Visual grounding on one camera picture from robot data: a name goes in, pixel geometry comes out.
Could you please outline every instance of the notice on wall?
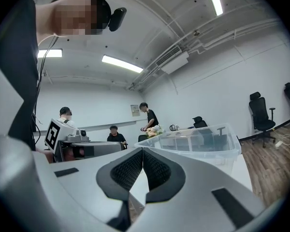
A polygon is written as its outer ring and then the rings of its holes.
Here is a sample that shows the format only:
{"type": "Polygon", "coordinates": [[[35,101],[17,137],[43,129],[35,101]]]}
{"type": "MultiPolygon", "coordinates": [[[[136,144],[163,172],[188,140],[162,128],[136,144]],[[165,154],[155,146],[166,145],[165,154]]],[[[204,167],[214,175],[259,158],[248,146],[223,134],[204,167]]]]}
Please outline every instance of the notice on wall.
{"type": "Polygon", "coordinates": [[[139,106],[138,105],[131,105],[131,112],[132,112],[133,117],[140,116],[139,106]]]}

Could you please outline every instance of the black t-shirt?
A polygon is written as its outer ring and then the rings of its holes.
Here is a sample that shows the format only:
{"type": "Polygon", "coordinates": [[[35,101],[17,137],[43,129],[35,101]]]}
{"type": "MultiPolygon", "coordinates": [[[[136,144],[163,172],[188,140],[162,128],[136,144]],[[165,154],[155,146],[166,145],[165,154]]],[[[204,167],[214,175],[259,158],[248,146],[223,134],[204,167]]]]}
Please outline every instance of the black t-shirt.
{"type": "Polygon", "coordinates": [[[113,136],[111,133],[107,138],[107,141],[111,141],[111,142],[124,142],[126,139],[124,138],[124,136],[120,133],[117,133],[116,136],[113,136]]]}
{"type": "Polygon", "coordinates": [[[154,127],[159,124],[154,111],[149,109],[147,113],[147,121],[150,122],[151,119],[154,119],[155,121],[150,125],[150,127],[154,127]]]}
{"type": "Polygon", "coordinates": [[[31,116],[37,97],[38,52],[35,3],[20,0],[0,26],[0,69],[24,100],[8,134],[32,150],[35,145],[31,116]]]}

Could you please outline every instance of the white t-shirt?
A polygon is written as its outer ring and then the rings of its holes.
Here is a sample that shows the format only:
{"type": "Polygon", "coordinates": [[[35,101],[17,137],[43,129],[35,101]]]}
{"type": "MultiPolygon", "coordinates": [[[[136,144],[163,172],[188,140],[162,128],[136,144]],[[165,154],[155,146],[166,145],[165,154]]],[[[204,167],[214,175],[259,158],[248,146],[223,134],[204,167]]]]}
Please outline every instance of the white t-shirt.
{"type": "MultiPolygon", "coordinates": [[[[58,121],[61,121],[62,123],[64,123],[65,120],[66,120],[66,118],[60,118],[60,119],[58,119],[58,121]]],[[[74,121],[72,121],[72,120],[69,120],[69,121],[67,122],[67,124],[68,124],[69,126],[72,126],[72,127],[74,127],[74,128],[77,128],[77,127],[75,126],[74,121]]]]}

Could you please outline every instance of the white table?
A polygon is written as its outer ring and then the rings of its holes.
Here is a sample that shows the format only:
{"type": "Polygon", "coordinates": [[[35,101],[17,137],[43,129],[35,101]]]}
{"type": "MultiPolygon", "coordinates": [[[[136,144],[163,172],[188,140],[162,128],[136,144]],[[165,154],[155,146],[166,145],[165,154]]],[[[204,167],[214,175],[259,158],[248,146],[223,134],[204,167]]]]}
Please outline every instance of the white table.
{"type": "MultiPolygon", "coordinates": [[[[246,162],[243,155],[239,155],[234,161],[231,177],[248,188],[252,192],[252,185],[246,162]]],[[[146,194],[149,192],[148,180],[144,170],[136,179],[130,193],[142,204],[145,205],[146,194]]]]}

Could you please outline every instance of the power outlet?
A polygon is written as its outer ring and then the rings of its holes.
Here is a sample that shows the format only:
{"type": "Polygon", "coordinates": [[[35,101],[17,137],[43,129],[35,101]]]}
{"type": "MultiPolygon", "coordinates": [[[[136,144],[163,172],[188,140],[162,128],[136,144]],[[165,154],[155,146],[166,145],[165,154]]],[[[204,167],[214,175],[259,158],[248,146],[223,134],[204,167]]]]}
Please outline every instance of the power outlet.
{"type": "Polygon", "coordinates": [[[282,141],[279,141],[277,144],[275,144],[276,148],[279,148],[282,145],[282,141]]]}

